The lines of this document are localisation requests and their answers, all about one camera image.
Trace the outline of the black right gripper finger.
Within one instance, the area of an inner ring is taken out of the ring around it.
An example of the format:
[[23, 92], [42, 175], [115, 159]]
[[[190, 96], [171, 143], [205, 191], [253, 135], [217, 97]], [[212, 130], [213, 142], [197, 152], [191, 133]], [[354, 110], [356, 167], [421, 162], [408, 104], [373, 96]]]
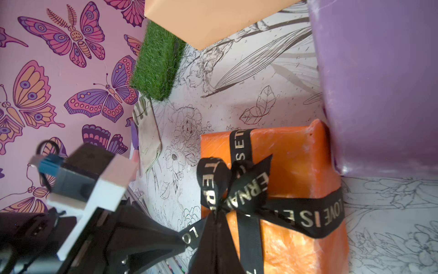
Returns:
[[190, 274], [243, 274], [226, 215], [210, 213], [195, 258], [189, 267]]

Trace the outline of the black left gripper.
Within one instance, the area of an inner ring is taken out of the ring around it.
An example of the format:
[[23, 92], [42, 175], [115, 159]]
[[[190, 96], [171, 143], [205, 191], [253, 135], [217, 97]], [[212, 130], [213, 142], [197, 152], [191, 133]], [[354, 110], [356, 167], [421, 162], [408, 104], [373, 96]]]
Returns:
[[57, 255], [78, 221], [51, 209], [1, 213], [3, 274], [141, 274], [182, 253], [179, 233], [133, 206], [98, 208], [67, 257]]

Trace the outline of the lilac gift box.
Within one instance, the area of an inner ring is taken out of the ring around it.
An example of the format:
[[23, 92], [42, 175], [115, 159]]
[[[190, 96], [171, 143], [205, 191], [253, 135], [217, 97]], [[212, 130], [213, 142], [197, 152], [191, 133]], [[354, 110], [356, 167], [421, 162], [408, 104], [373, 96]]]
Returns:
[[438, 3], [309, 1], [335, 169], [438, 177]]

